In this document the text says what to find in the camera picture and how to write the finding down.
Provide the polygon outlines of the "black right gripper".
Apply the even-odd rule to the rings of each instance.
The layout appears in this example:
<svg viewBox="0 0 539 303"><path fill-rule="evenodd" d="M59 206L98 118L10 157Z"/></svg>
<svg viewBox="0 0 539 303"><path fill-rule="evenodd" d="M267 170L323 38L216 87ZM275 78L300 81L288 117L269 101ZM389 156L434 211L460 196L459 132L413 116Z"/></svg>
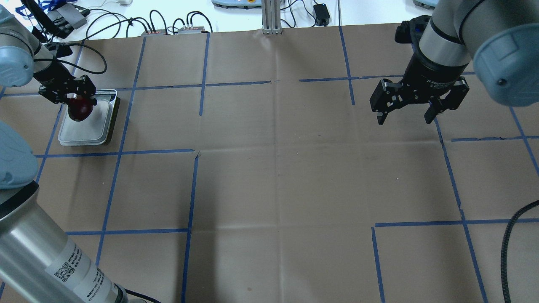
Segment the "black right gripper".
<svg viewBox="0 0 539 303"><path fill-rule="evenodd" d="M376 113L378 125L385 123L390 112L407 105L429 104L424 114L427 124L446 110L458 109L470 90L462 76L469 63L446 66L414 53L400 81L383 78L370 96L370 109Z"/></svg>

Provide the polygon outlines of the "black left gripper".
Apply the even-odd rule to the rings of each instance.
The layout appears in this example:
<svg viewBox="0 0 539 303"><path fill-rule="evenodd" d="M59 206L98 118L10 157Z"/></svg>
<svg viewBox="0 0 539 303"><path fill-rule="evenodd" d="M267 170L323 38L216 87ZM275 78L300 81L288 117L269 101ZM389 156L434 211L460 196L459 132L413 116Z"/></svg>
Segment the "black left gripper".
<svg viewBox="0 0 539 303"><path fill-rule="evenodd" d="M39 71L39 94L55 104L68 103L68 94L77 94L83 98L92 98L96 86L87 75L73 76L61 63L50 63Z"/></svg>

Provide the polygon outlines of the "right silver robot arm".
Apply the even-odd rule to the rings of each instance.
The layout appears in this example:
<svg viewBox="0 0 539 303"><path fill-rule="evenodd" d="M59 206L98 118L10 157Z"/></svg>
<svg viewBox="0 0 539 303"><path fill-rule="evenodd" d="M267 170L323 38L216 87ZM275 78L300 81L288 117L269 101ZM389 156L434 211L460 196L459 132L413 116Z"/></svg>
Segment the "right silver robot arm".
<svg viewBox="0 0 539 303"><path fill-rule="evenodd" d="M392 111L428 104L424 119L432 123L463 102L470 87L462 73L470 63L500 105L536 104L538 40L537 0L440 0L432 15L397 27L395 42L414 51L402 80L379 81L371 110L383 125Z"/></svg>

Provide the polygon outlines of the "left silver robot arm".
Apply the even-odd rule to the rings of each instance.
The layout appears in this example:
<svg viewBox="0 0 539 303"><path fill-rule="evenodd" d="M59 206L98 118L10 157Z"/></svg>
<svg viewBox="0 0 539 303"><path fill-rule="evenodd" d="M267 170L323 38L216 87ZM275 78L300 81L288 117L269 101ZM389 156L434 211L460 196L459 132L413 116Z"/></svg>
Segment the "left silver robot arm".
<svg viewBox="0 0 539 303"><path fill-rule="evenodd" d="M32 79L39 94L65 104L74 121L97 105L87 75L74 77L61 51L45 46L1 8L1 85L21 87ZM37 202L38 161L27 142L1 123L1 279L32 303L127 303L115 284Z"/></svg>

